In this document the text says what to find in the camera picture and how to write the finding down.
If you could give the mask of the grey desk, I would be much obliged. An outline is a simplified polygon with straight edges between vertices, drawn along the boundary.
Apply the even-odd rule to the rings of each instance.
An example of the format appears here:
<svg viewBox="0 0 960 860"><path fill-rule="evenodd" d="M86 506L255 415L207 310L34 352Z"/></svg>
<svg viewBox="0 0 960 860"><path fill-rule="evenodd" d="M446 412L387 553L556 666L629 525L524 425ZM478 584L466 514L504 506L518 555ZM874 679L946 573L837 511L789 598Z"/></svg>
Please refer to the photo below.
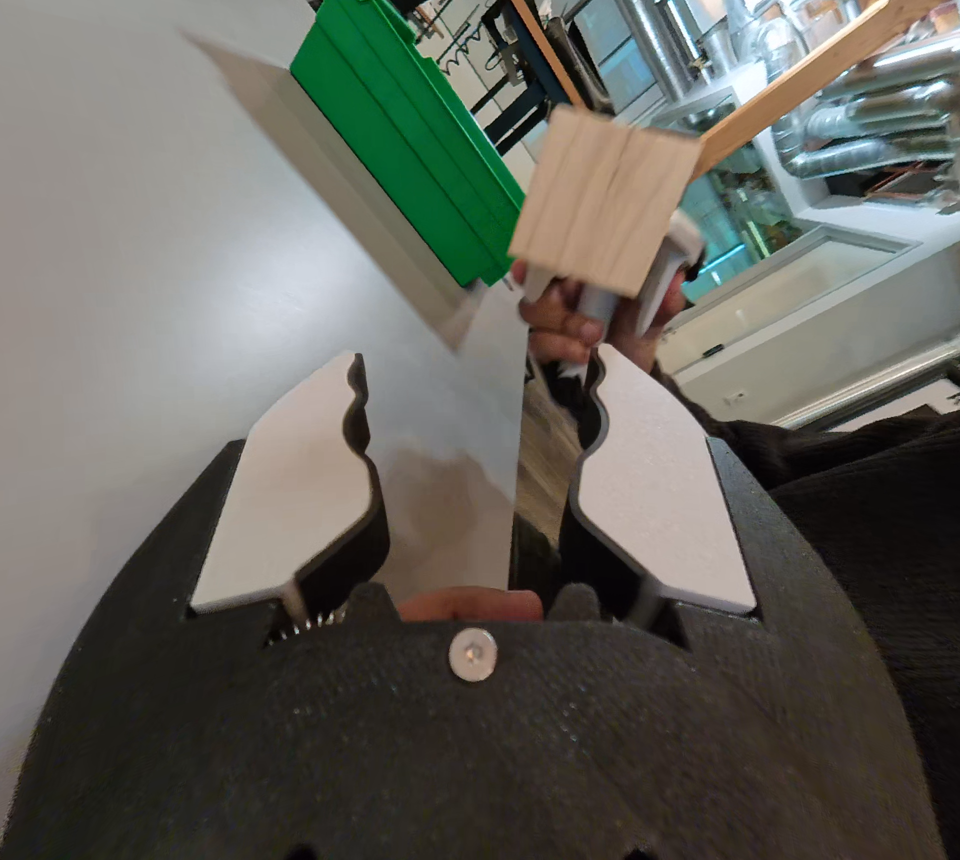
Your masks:
<svg viewBox="0 0 960 860"><path fill-rule="evenodd" d="M226 443L362 353L395 601L504 588L525 334L288 66L305 0L2 0L2 813L114 577Z"/></svg>

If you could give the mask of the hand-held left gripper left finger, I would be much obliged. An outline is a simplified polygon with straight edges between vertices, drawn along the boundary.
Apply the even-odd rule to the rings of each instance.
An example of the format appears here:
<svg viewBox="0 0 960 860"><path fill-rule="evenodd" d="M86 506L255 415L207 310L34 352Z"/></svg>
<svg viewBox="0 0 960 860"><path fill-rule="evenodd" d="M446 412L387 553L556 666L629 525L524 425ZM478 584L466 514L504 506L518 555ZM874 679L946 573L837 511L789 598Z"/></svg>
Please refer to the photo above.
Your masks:
<svg viewBox="0 0 960 860"><path fill-rule="evenodd" d="M303 630L371 580L390 552L378 470L368 456L361 353L345 351L251 428L197 586L197 614L278 601Z"/></svg>

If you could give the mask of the person's left hand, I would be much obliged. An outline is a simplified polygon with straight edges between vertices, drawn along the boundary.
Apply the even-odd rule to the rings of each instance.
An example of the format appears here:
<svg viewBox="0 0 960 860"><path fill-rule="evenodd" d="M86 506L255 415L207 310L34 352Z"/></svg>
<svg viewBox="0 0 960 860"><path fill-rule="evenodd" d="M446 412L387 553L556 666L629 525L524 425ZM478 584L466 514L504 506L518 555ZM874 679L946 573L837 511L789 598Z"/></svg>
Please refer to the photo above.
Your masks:
<svg viewBox="0 0 960 860"><path fill-rule="evenodd" d="M406 622L541 622L542 604L532 590L451 587L420 593L397 610Z"/></svg>

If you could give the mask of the large wooden cube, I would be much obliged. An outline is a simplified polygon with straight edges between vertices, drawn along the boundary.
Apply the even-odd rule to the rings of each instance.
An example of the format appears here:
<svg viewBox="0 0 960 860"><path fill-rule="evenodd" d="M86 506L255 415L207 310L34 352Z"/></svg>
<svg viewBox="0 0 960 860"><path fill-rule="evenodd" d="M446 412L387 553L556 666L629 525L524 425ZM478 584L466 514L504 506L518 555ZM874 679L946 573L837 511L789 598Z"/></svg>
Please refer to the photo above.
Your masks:
<svg viewBox="0 0 960 860"><path fill-rule="evenodd" d="M508 255L637 296L689 185L700 138L553 110Z"/></svg>

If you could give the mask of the person's right hand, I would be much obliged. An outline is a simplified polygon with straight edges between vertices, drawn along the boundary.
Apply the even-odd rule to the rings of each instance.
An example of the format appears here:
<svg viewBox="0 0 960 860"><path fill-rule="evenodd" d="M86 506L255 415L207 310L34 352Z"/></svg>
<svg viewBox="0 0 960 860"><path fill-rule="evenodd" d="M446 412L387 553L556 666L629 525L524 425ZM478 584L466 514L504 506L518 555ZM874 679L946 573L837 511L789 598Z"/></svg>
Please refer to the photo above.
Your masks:
<svg viewBox="0 0 960 860"><path fill-rule="evenodd" d="M683 292L687 272L681 267L674 274L642 335L635 328L638 300L621 299L608 326L604 326L578 311L582 291L579 281L554 278L536 301L519 303L519 315L529 327L529 358L542 367L553 363L581 366L589 362L594 348L606 341L642 371L652 374L668 323L687 306Z"/></svg>

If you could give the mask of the green plastic bin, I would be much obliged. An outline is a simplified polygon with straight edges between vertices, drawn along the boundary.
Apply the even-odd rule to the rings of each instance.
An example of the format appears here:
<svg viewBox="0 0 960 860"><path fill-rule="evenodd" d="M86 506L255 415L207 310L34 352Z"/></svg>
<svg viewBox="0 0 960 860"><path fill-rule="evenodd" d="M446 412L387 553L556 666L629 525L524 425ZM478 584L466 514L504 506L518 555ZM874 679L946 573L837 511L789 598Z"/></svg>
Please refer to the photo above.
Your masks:
<svg viewBox="0 0 960 860"><path fill-rule="evenodd" d="M492 286L524 193L388 0L323 0L290 71L456 282Z"/></svg>

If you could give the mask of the wooden ceiling beam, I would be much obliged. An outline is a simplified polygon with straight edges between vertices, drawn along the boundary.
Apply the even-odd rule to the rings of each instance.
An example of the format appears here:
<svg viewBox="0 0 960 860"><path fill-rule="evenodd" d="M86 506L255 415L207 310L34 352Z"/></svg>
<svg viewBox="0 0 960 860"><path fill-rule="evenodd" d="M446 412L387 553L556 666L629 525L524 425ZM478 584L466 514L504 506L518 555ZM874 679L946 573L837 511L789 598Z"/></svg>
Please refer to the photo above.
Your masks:
<svg viewBox="0 0 960 860"><path fill-rule="evenodd" d="M882 50L913 22L948 0L878 0L786 73L777 76L734 113L700 138L690 181L699 179L722 159L752 141L802 101L846 70Z"/></svg>

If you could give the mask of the silver ventilation ducts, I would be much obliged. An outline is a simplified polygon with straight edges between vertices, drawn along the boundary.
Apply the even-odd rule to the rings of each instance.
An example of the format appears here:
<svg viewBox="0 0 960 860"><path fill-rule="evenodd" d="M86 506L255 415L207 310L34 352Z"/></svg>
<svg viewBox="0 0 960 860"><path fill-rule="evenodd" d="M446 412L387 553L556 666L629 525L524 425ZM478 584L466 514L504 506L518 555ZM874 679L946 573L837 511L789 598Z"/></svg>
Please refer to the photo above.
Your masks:
<svg viewBox="0 0 960 860"><path fill-rule="evenodd" d="M674 0L662 2L675 12ZM878 0L678 0L678 30L700 67L697 93L681 86L666 35L654 69L676 101L652 126L703 135ZM762 133L780 167L799 180L949 161L958 149L958 0L913 22Z"/></svg>

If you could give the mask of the person's right forearm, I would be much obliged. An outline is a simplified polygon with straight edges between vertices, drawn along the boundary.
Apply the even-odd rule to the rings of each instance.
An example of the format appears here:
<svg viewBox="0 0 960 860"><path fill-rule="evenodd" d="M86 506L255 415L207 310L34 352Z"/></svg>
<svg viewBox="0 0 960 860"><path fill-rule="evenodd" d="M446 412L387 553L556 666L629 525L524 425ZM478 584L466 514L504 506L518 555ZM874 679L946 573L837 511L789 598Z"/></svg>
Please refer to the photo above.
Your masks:
<svg viewBox="0 0 960 860"><path fill-rule="evenodd" d="M921 446L931 439L958 446L956 411L935 418L888 418L852 432L804 432L758 422L721 422L689 400L658 362L650 374L680 401L705 434L725 442L768 491L846 464L879 458L898 448Z"/></svg>

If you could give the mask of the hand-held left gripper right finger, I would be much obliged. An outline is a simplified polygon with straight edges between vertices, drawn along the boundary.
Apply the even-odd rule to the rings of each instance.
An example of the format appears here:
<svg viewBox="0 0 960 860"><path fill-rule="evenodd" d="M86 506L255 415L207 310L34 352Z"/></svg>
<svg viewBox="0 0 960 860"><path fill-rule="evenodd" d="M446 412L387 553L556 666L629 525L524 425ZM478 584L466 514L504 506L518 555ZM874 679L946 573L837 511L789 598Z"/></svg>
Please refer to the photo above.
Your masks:
<svg viewBox="0 0 960 860"><path fill-rule="evenodd" d="M592 588L603 613L645 628L666 603L752 613L757 596L702 426L617 349L596 350L588 369L558 541L564 578Z"/></svg>

